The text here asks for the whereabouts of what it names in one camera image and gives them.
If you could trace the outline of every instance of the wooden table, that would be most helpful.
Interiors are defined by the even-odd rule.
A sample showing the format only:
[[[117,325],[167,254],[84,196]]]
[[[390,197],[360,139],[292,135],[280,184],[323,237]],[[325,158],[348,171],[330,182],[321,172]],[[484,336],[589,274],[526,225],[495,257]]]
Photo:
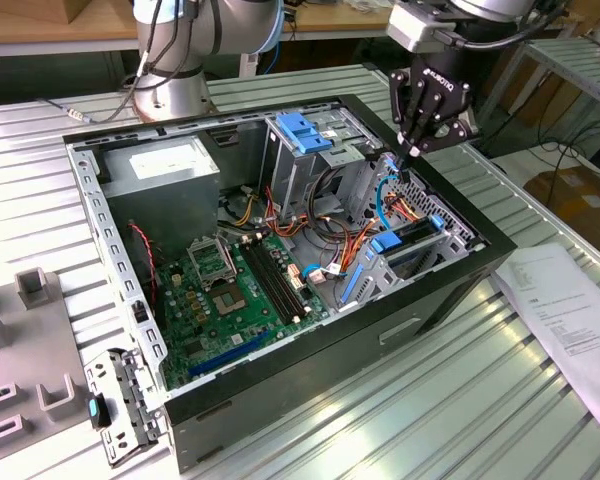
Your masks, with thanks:
[[[295,40],[365,38],[385,34],[390,9],[361,13],[345,4],[298,8]],[[281,40],[289,40],[285,24]],[[69,25],[0,13],[0,56],[136,50],[136,22],[128,0],[93,0]]]

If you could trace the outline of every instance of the blue pcie slot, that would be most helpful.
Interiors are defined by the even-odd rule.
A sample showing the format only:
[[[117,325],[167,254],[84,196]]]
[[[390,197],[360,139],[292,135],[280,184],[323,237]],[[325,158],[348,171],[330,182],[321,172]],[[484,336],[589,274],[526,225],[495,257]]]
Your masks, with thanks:
[[[203,373],[210,372],[225,363],[229,363],[237,358],[246,355],[247,353],[251,353],[254,350],[260,348],[262,342],[269,336],[270,332],[263,332],[258,335],[256,338],[249,340],[247,343],[243,345],[239,345],[234,349],[229,350],[228,352],[224,352],[217,357],[212,358],[211,360],[207,360],[206,362],[202,362],[195,367],[191,367],[188,369],[189,375],[195,377],[196,375],[202,375]]]

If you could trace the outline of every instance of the aluminum table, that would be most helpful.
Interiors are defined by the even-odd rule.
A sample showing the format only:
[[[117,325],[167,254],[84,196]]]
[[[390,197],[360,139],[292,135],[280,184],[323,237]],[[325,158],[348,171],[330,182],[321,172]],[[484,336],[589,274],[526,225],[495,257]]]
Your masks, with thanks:
[[[362,66],[210,83],[220,110],[355,93],[390,121],[386,78]],[[118,94],[64,99],[95,118]],[[126,109],[116,122],[137,122]],[[83,127],[39,103],[0,107],[0,284],[58,272],[83,361],[129,341],[60,136]],[[519,246],[559,242],[600,286],[600,254],[469,146],[432,165]],[[167,439],[110,470],[84,422],[0,461],[0,479],[178,478]],[[183,478],[595,478],[600,426],[491,280],[451,318]]]
[[[600,103],[599,45],[583,37],[532,40],[518,47],[507,68],[493,87],[489,98],[478,114],[478,121],[481,125],[489,120],[525,57],[530,57],[538,62],[539,68],[533,74],[535,82],[529,81],[511,110],[515,110],[533,93],[535,85],[547,70],[561,76],[591,97],[591,100],[586,102],[574,117],[578,125],[593,110],[596,102]]]

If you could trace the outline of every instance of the blue release tab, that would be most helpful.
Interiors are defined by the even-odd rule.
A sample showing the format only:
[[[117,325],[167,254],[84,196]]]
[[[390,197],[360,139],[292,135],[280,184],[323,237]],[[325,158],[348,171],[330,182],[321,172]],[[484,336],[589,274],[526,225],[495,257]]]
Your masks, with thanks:
[[[91,400],[89,400],[89,415],[91,415],[92,417],[95,417],[97,414],[98,414],[98,404],[92,398]]]
[[[333,146],[318,133],[315,125],[300,113],[287,113],[276,117],[280,128],[302,153],[328,150]]]
[[[444,219],[440,215],[431,215],[431,224],[436,227],[437,230],[444,228]]]
[[[362,273],[363,268],[364,267],[362,265],[358,265],[358,268],[356,268],[356,271],[353,272],[351,281],[349,282],[349,285],[347,285],[347,289],[342,294],[342,298],[341,298],[342,303],[347,303],[347,300],[349,299],[349,295],[351,295],[351,290],[353,290],[353,287],[356,286],[356,282],[358,281],[358,278],[360,277],[360,274]]]
[[[376,253],[382,253],[385,250],[395,247],[396,245],[400,245],[401,243],[402,241],[400,238],[391,231],[379,233],[373,237],[373,240],[371,240],[371,246]]]

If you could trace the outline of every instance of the red cable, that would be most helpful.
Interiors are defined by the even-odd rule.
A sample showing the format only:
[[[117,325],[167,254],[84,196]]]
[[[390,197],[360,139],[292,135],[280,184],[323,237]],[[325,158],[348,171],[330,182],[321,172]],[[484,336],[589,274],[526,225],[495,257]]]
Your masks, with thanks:
[[[129,226],[135,230],[135,232],[140,235],[142,241],[144,242],[144,246],[147,249],[147,254],[149,255],[149,266],[151,267],[151,308],[154,308],[156,305],[156,267],[153,263],[153,252],[151,251],[151,245],[149,245],[149,239],[144,234],[140,227],[130,223]]]

